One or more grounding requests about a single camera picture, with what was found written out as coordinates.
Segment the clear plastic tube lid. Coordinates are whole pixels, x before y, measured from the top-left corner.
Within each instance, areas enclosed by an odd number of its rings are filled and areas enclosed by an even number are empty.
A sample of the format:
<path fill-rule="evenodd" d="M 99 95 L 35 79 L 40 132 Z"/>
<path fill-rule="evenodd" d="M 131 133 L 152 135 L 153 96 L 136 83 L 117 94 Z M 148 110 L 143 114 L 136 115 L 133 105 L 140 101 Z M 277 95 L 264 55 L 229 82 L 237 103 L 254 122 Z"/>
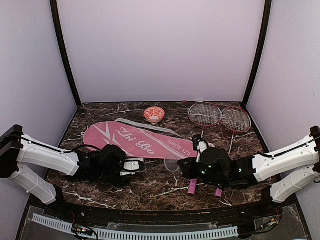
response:
<path fill-rule="evenodd" d="M 178 165 L 178 161 L 180 160 L 181 158 L 174 155 L 174 154 L 168 154 L 165 159 L 164 159 L 164 166 L 165 168 L 169 171 L 169 172 L 177 172 L 180 167 Z"/>

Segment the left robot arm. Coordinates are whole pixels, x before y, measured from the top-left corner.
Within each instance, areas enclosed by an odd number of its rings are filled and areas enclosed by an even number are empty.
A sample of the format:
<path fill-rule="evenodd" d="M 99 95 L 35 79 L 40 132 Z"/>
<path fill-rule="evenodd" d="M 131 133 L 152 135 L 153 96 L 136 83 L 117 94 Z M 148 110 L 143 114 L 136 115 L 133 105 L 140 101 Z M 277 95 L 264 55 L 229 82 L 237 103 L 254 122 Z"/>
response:
<path fill-rule="evenodd" d="M 78 180 L 95 182 L 105 178 L 113 185 L 124 185 L 128 177 L 145 170 L 143 158 L 129 158 L 116 145 L 99 149 L 89 145 L 91 152 L 83 152 L 85 145 L 71 150 L 54 147 L 23 133 L 20 125 L 12 126 L 0 137 L 0 177 L 21 186 L 37 197 L 60 218 L 71 213 L 60 187 L 46 182 L 28 165 L 58 171 Z"/>

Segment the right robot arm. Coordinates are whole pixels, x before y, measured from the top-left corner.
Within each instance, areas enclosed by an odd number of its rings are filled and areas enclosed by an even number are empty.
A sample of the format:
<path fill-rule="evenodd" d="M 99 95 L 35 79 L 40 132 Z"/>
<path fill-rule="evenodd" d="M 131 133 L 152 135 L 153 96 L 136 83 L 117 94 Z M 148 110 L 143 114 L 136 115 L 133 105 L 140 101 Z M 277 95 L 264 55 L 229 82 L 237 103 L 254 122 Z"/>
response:
<path fill-rule="evenodd" d="M 263 191 L 267 197 L 255 205 L 255 213 L 260 217 L 266 217 L 274 210 L 275 203 L 283 203 L 320 177 L 319 126 L 311 127 L 309 135 L 290 146 L 238 160 L 231 160 L 223 148 L 209 147 L 200 135 L 195 135 L 192 140 L 197 157 L 177 162 L 183 177 L 189 180 L 200 179 L 220 190 L 244 190 L 275 175 L 291 172 Z"/>

